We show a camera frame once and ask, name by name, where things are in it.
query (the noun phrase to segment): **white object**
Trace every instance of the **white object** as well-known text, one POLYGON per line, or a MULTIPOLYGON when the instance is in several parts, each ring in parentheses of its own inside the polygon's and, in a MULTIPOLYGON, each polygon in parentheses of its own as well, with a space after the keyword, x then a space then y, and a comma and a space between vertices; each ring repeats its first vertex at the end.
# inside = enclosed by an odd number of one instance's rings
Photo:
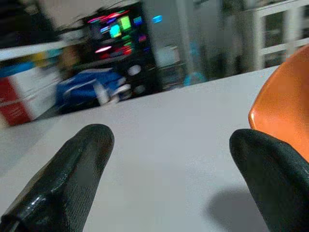
POLYGON ((175 46, 161 48, 155 53, 155 56, 157 65, 160 68, 173 65, 179 61, 178 49, 175 46))
POLYGON ((96 81, 93 84, 93 88, 95 90, 95 93, 97 95, 100 105, 104 105, 108 103, 108 101, 110 100, 110 97, 108 95, 107 90, 104 88, 104 86, 100 82, 96 81))
POLYGON ((59 83, 60 80, 60 73, 56 67, 48 70, 36 67, 1 78, 0 103, 24 99, 52 83, 59 83), (7 99, 12 95, 12 91, 16 98, 7 99))
POLYGON ((20 46, 20 47, 9 47, 0 49, 0 61, 14 59, 18 57, 24 57, 32 54, 36 54, 39 52, 44 52, 52 49, 61 49, 64 47, 72 46, 75 44, 79 44, 80 41, 74 42, 52 42, 52 43, 39 43, 34 45, 20 46))
POLYGON ((141 66, 140 65, 134 65, 131 68, 129 68, 129 70, 127 71, 127 73, 130 76, 135 76, 137 74, 139 74, 141 72, 141 66))
POLYGON ((308 4, 308 0, 286 0, 244 12, 244 32, 247 43, 244 57, 248 71, 265 68, 265 60, 269 54, 283 52, 285 56, 281 60, 284 62, 298 47, 309 44, 309 38, 302 39, 302 27, 306 22, 303 10, 304 6, 308 4), (265 17, 280 12, 284 13, 283 43, 265 47, 265 17))
POLYGON ((248 112, 274 70, 1 131, 0 215, 68 139, 102 123, 112 129, 115 145, 84 232, 267 232, 229 138, 249 128, 248 112))

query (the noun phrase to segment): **black rubber pad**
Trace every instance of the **black rubber pad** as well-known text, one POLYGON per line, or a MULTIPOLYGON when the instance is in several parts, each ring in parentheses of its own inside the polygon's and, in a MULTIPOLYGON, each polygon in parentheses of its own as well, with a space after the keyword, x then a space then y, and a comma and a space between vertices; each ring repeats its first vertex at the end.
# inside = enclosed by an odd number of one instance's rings
POLYGON ((27 183, 1 217, 2 227, 19 221, 20 231, 83 231, 113 145, 107 126, 83 128, 27 183))
POLYGON ((289 144, 256 130, 234 132, 230 151, 269 230, 309 231, 307 161, 289 144))

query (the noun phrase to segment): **wall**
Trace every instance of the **wall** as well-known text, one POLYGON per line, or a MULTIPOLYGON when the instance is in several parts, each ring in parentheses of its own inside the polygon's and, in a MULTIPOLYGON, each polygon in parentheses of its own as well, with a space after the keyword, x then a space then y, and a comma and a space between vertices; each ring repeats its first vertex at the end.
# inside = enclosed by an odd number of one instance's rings
MULTIPOLYGON (((39 0, 46 13, 59 27, 74 22, 77 18, 89 15, 100 7, 108 7, 119 0, 39 0)), ((126 0, 117 6, 128 5, 137 0, 126 0)))
MULTIPOLYGON (((40 0, 47 14, 57 26, 68 25, 81 16, 93 13, 100 7, 111 6, 119 0, 40 0)), ((117 6, 128 5, 137 0, 126 0, 117 6)), ((144 0, 145 16, 148 21, 154 50, 167 45, 176 45, 184 59, 183 44, 175 0, 144 0), (163 21, 152 23, 152 18, 162 15, 163 21)))

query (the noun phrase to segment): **green light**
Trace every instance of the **green light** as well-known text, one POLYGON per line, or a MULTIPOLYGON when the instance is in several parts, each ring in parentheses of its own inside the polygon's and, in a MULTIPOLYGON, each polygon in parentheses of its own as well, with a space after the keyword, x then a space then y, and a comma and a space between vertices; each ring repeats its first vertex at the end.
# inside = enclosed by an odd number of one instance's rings
POLYGON ((120 27, 118 24, 112 25, 110 29, 110 34, 112 38, 121 36, 120 27))
POLYGON ((124 16, 118 20, 122 30, 128 30, 131 28, 130 18, 129 16, 124 16))

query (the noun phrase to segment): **shelf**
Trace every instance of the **shelf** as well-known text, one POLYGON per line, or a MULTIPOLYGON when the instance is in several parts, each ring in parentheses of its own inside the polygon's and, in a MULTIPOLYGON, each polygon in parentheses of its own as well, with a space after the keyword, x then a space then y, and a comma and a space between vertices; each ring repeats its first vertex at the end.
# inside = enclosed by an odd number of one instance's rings
POLYGON ((279 52, 279 51, 283 51, 286 50, 287 44, 279 44, 279 45, 275 45, 272 47, 266 47, 260 50, 260 55, 267 55, 270 53, 275 53, 275 52, 279 52))
POLYGON ((309 38, 304 38, 304 39, 301 39, 301 40, 296 40, 296 42, 295 42, 295 46, 296 47, 305 46, 307 44, 309 44, 309 38))
POLYGON ((20 47, 9 47, 0 49, 0 61, 14 59, 18 57, 24 57, 32 54, 36 54, 39 52, 44 52, 52 49, 61 49, 67 46, 79 44, 80 42, 65 42, 65 41, 58 41, 58 42, 51 42, 51 43, 39 43, 27 46, 20 46, 20 47))

